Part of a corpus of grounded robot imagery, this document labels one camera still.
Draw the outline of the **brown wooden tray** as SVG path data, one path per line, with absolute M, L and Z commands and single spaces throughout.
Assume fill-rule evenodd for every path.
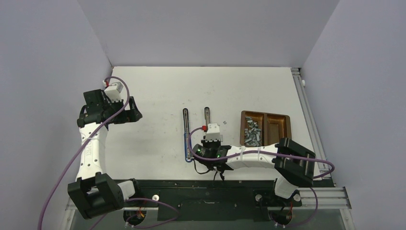
M 281 138 L 292 138 L 291 119 L 288 115 L 242 111 L 240 124 L 241 145 L 244 145 L 244 128 L 246 127 L 246 116 L 250 116 L 254 120 L 259 121 L 262 128 L 261 146 L 278 143 Z

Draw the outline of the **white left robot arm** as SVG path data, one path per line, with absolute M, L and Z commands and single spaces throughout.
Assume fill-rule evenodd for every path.
M 92 219 L 122 209 L 125 202 L 131 206 L 142 202 L 135 179 L 116 182 L 106 173 L 104 162 L 108 126 L 137 122 L 142 114 L 132 96 L 125 104 L 120 90 L 97 89 L 83 95 L 86 103 L 77 119 L 80 166 L 75 182 L 68 184 L 68 195 L 82 217 Z

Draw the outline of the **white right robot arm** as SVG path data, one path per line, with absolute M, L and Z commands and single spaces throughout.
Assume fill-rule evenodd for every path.
M 289 139 L 260 147 L 220 146 L 216 149 L 196 144 L 191 153 L 201 164 L 220 172 L 241 168 L 275 169 L 280 177 L 271 191 L 271 200 L 283 205 L 297 188 L 313 186 L 316 155 Z

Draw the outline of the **pile of grey staples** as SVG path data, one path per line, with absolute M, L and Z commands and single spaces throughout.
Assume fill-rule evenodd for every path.
M 244 128 L 244 145 L 248 147 L 259 147 L 262 144 L 262 128 L 259 121 L 250 116 L 245 117 L 246 127 Z

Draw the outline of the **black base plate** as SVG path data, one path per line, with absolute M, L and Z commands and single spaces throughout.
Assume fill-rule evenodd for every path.
M 158 220 L 178 213 L 177 221 L 270 221 L 286 215 L 291 207 L 304 208 L 305 193 L 312 191 L 298 188 L 295 193 L 301 199 L 297 200 L 276 196 L 273 180 L 137 180 L 135 184 L 135 194 L 125 208 L 156 208 Z

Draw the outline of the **aluminium rail frame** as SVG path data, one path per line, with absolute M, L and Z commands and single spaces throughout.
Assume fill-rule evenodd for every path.
M 199 178 L 183 159 L 183 108 L 195 128 L 204 123 L 208 106 L 224 142 L 238 146 L 242 111 L 288 115 L 293 139 L 325 158 L 297 68 L 115 67 L 112 75 L 125 81 L 143 114 L 139 122 L 112 126 L 108 133 L 105 163 L 114 179 Z

